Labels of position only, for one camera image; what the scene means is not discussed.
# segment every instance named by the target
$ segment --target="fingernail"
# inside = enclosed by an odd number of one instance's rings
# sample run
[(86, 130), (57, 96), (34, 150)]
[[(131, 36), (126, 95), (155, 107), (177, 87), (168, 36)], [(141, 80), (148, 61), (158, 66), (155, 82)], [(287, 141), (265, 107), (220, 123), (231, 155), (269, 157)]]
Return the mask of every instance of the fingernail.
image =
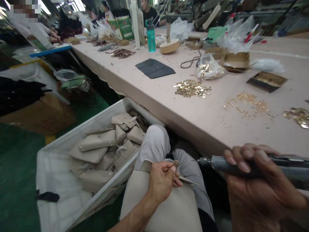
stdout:
[(251, 157), (253, 157), (253, 152), (250, 151), (250, 150), (246, 150), (246, 151), (244, 151), (244, 155), (251, 158)]
[(228, 157), (228, 160), (229, 160), (229, 163), (230, 163), (231, 165), (236, 165), (236, 164), (237, 164), (236, 161), (235, 161), (235, 159), (234, 159), (233, 157)]
[(241, 161), (238, 163), (238, 167), (240, 170), (243, 172), (249, 173), (250, 172), (250, 167), (247, 165), (245, 162)]
[(267, 163), (270, 161), (268, 155), (263, 150), (258, 150), (256, 153), (263, 162)]

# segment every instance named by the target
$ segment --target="gray pants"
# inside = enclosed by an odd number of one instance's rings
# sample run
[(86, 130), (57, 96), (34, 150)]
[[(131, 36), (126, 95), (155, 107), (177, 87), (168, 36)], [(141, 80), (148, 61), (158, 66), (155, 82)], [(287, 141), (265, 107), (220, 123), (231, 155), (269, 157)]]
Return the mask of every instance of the gray pants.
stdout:
[[(173, 162), (173, 160), (165, 158), (170, 150), (171, 146), (166, 129), (160, 125), (150, 126), (136, 159), (134, 170), (140, 171), (145, 159), (153, 162), (160, 162), (163, 160)], [(192, 156), (195, 159), (198, 158), (197, 152), (191, 144), (181, 141), (176, 144), (173, 156), (175, 160), (180, 162), (177, 170), (180, 175), (199, 184), (199, 186), (195, 184), (191, 185), (195, 194), (197, 207), (208, 213), (214, 220), (211, 202), (207, 195), (201, 170), (197, 162), (192, 158)]]

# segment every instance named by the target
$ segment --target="teal water bottle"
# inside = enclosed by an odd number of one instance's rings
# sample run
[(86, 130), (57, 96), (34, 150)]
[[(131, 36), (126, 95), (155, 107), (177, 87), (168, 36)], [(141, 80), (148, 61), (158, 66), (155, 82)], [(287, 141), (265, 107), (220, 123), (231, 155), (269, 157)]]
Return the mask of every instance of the teal water bottle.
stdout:
[(150, 52), (155, 51), (155, 26), (152, 19), (147, 19), (145, 21), (148, 37), (148, 49)]

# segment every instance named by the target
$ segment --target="green floor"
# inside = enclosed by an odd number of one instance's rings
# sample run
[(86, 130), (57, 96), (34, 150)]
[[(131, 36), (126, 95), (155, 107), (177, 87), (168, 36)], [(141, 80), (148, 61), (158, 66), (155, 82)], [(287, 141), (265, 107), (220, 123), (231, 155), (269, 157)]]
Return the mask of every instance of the green floor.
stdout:
[[(108, 107), (73, 103), (77, 122), (59, 132), (57, 138)], [(45, 137), (0, 123), (0, 225), (1, 231), (40, 231), (35, 200), (36, 154)], [(116, 202), (77, 225), (73, 231), (107, 231), (118, 222), (123, 194)]]

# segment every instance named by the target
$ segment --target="work table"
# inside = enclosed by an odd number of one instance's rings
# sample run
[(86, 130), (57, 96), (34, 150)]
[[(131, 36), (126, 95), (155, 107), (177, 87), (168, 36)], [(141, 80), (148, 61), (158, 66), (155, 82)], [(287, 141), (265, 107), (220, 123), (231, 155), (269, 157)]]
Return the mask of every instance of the work table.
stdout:
[[(160, 30), (156, 29), (156, 34), (160, 34)], [(128, 58), (118, 59), (98, 52), (98, 47), (85, 41), (72, 48), (111, 88), (148, 109), (176, 133), (196, 145), (204, 155), (222, 155), (224, 149), (251, 142), (267, 144), (284, 154), (309, 157), (309, 130), (283, 116), (284, 111), (291, 107), (309, 109), (309, 104), (305, 102), (309, 99), (309, 42), (292, 38), (268, 37), (266, 40), (266, 44), (252, 46), (250, 59), (280, 60), (286, 71), (279, 75), (288, 79), (281, 88), (267, 93), (246, 84), (250, 77), (258, 73), (253, 69), (241, 74), (228, 72), (221, 78), (202, 82), (202, 86), (212, 88), (211, 95), (207, 95), (206, 99), (197, 96), (184, 98), (176, 95), (176, 88), (173, 88), (176, 83), (186, 79), (198, 80), (195, 75), (196, 61), (190, 68), (180, 68), (182, 62), (199, 55), (197, 50), (180, 46), (176, 52), (162, 55), (159, 49), (149, 53), (146, 47), (144, 50), (135, 50), (136, 53)], [(134, 50), (134, 47), (130, 43), (119, 48)], [(148, 78), (135, 65), (149, 58), (168, 65), (176, 74)], [(257, 114), (255, 117), (249, 113), (252, 117), (243, 118), (243, 113), (239, 111), (250, 111), (250, 104), (239, 101), (233, 103), (234, 106), (227, 104), (232, 102), (229, 98), (236, 98), (243, 92), (254, 94), (257, 101), (265, 101), (269, 114)]]

